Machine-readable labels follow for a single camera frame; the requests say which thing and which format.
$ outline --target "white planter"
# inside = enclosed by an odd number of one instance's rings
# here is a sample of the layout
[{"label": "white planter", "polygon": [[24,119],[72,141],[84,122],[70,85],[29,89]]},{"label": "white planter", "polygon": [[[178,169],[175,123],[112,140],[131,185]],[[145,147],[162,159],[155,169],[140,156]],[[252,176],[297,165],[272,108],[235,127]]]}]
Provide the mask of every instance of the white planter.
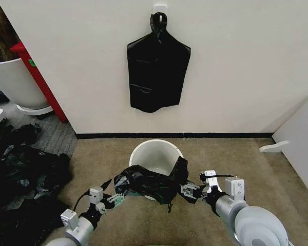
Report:
[{"label": "white planter", "polygon": [[52,111],[20,58],[0,63],[0,90],[25,114],[39,115]]}]

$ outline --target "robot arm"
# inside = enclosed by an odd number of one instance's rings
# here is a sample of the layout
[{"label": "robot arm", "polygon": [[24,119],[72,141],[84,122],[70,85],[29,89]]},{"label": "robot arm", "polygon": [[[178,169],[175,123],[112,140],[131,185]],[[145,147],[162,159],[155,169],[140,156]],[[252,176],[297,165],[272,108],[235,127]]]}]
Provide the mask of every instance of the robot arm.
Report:
[{"label": "robot arm", "polygon": [[249,206],[246,203],[243,179],[227,177],[225,192],[222,192],[218,184],[218,176],[220,175],[216,175],[214,170],[205,171],[200,175],[205,187],[186,184],[181,189],[182,193],[193,199],[199,198],[198,194],[201,193],[201,198],[222,219],[229,235],[238,245],[292,246],[283,224],[274,214],[264,208]]},{"label": "robot arm", "polygon": [[89,209],[80,217],[75,211],[67,209],[61,214],[61,220],[66,228],[65,238],[57,238],[47,246],[86,246],[92,231],[97,227],[102,215],[107,209],[118,207],[124,202],[122,194],[109,196],[104,194],[102,187],[93,187],[86,192],[89,195]]},{"label": "robot arm", "polygon": [[[238,245],[293,246],[288,240],[283,224],[274,214],[246,203],[243,179],[227,175],[223,192],[218,184],[219,176],[221,175],[216,175],[214,170],[205,171],[200,175],[203,186],[189,182],[181,186],[180,193],[190,200],[202,198],[208,203],[212,211],[225,223],[228,233]],[[123,194],[108,196],[104,194],[102,187],[91,188],[87,195],[90,197],[88,211],[80,217],[70,209],[61,214],[66,228],[66,238],[55,239],[47,246],[86,246],[101,216],[107,209],[116,208],[124,201]]]}]

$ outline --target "pile of garbage bags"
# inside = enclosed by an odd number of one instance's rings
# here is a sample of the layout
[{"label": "pile of garbage bags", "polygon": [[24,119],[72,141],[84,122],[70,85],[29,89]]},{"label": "pile of garbage bags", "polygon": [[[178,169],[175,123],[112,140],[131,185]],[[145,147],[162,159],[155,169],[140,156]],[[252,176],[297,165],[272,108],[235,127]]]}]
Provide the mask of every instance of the pile of garbage bags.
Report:
[{"label": "pile of garbage bags", "polygon": [[40,245],[58,227],[68,206],[56,199],[71,180],[69,157],[34,144],[38,125],[0,129],[0,246]]}]

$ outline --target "white wall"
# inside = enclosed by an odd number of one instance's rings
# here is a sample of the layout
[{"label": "white wall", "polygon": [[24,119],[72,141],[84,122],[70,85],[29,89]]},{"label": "white wall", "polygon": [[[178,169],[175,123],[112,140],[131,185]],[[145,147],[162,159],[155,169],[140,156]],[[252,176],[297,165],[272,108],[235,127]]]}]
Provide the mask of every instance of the white wall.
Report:
[{"label": "white wall", "polygon": [[[191,47],[181,102],[129,105],[154,3]],[[308,0],[0,0],[77,133],[273,132],[308,95]]]}]

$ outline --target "black cable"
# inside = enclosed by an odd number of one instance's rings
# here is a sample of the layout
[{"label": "black cable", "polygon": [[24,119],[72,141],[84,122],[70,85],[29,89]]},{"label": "black cable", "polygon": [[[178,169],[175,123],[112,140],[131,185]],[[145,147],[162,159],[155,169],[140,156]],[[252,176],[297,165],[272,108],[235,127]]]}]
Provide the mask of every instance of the black cable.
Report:
[{"label": "black cable", "polygon": [[83,193],[83,194],[77,199],[77,201],[76,201],[76,203],[75,203],[75,205],[74,205],[73,211],[76,210],[76,208],[77,208],[77,206],[78,206],[79,201],[81,200],[81,198],[84,197],[84,196],[87,196],[87,195],[89,195],[89,190],[87,190],[85,193]]},{"label": "black cable", "polygon": [[217,174],[213,176],[205,176],[206,178],[217,178],[217,177],[233,177],[232,175],[229,174]]},{"label": "black cable", "polygon": [[233,177],[233,176],[229,174],[217,174],[217,175],[212,175],[212,176],[205,176],[204,173],[200,174],[200,180],[202,181],[204,181],[207,178],[218,178],[218,177]]}]

